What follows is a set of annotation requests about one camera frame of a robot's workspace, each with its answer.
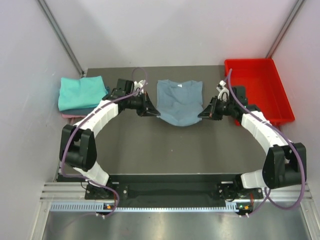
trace robotic arm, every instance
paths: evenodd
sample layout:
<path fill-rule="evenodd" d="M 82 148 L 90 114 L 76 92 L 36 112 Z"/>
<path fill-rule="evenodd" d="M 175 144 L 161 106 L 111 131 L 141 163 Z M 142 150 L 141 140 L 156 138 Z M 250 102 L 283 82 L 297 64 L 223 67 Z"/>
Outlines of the robotic arm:
<path fill-rule="evenodd" d="M 138 116 L 155 117 L 160 113 L 155 109 L 150 101 L 148 93 L 141 91 L 136 95 L 111 103 L 101 108 L 106 103 L 127 96 L 136 92 L 143 86 L 144 81 L 133 82 L 119 79 L 116 88 L 111 94 L 105 96 L 100 104 L 89 114 L 93 115 L 76 132 L 67 151 L 65 163 L 80 172 L 83 176 L 95 183 L 105 186 L 109 175 L 103 171 L 97 163 L 97 150 L 95 137 L 101 129 L 114 117 L 125 109 L 136 110 Z M 225 82 L 221 81 L 217 90 L 219 95 L 211 99 L 210 104 L 201 112 L 198 117 L 208 120 L 221 120 L 223 116 L 232 116 L 247 129 L 262 146 L 266 153 L 265 163 L 262 169 L 236 175 L 233 180 L 238 191 L 253 188 L 268 187 L 270 189 L 282 188 L 301 184 L 301 174 L 296 156 L 291 151 L 287 142 L 278 133 L 265 125 L 268 121 L 263 116 L 260 109 L 254 104 L 248 104 L 246 89 L 243 86 L 233 87 L 236 98 L 254 115 L 265 122 L 256 120 L 252 115 L 246 113 L 229 96 L 229 90 L 225 87 Z M 66 150 L 67 142 L 76 127 L 82 122 L 74 125 L 66 125 L 62 129 L 60 154 L 62 160 Z M 293 143 L 296 148 L 306 175 L 306 148 L 302 143 Z"/>

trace stack of folded clothes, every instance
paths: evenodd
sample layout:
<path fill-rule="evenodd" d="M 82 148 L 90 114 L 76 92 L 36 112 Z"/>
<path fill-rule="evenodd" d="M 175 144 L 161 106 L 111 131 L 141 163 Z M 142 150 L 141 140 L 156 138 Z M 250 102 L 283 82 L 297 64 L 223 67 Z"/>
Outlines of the stack of folded clothes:
<path fill-rule="evenodd" d="M 101 76 L 61 78 L 58 108 L 63 118 L 84 118 L 108 94 Z"/>

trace metal beam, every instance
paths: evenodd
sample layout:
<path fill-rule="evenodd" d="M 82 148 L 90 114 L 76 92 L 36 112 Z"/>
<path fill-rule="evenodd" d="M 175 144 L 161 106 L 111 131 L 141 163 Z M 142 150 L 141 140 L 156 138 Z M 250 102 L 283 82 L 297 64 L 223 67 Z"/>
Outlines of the metal beam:
<path fill-rule="evenodd" d="M 285 20 L 280 32 L 278 33 L 278 35 L 276 36 L 269 52 L 267 53 L 266 57 L 267 59 L 270 59 L 273 57 L 273 55 L 275 54 L 278 46 L 280 45 L 281 41 L 283 40 L 284 36 L 286 35 L 289 27 L 291 26 L 291 24 L 293 23 L 294 19 L 296 18 L 299 10 L 302 8 L 303 4 L 305 3 L 306 0 L 297 0 L 296 3 L 294 4 L 289 16 L 287 17 L 287 19 Z"/>
<path fill-rule="evenodd" d="M 60 43 L 62 44 L 66 54 L 69 56 L 71 62 L 73 63 L 74 67 L 76 68 L 76 70 L 79 72 L 79 74 L 81 76 L 83 76 L 83 74 L 85 73 L 83 71 L 83 69 L 80 66 L 80 63 L 78 62 L 74 52 L 72 51 L 65 35 L 63 34 L 63 32 L 61 31 L 61 28 L 59 27 L 55 17 L 53 16 L 48 4 L 46 3 L 45 0 L 36 0 L 40 6 L 40 8 L 42 9 L 44 15 L 46 16 L 47 20 L 49 21 L 54 33 L 56 34 L 56 36 L 58 37 Z"/>

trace white backdrop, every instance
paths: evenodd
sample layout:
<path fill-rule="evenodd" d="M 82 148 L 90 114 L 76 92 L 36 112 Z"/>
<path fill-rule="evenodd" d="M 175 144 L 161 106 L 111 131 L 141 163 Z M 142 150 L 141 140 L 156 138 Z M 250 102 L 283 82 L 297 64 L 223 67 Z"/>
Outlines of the white backdrop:
<path fill-rule="evenodd" d="M 295 121 L 283 126 L 306 146 L 307 181 L 320 213 L 320 1 L 305 1 L 273 59 Z"/>
<path fill-rule="evenodd" d="M 295 0 L 47 0 L 82 68 L 264 58 Z"/>
<path fill-rule="evenodd" d="M 0 9 L 0 239 L 25 240 L 59 162 L 60 78 L 79 75 L 36 1 Z"/>

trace red plastic basket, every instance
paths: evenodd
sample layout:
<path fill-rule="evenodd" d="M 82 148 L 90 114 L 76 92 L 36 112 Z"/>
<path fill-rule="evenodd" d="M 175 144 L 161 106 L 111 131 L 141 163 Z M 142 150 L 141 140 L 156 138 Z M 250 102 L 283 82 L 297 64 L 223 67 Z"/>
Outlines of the red plastic basket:
<path fill-rule="evenodd" d="M 249 104 L 255 104 L 272 125 L 295 120 L 275 63 L 270 58 L 227 59 L 225 75 L 231 73 L 232 86 L 245 86 Z"/>

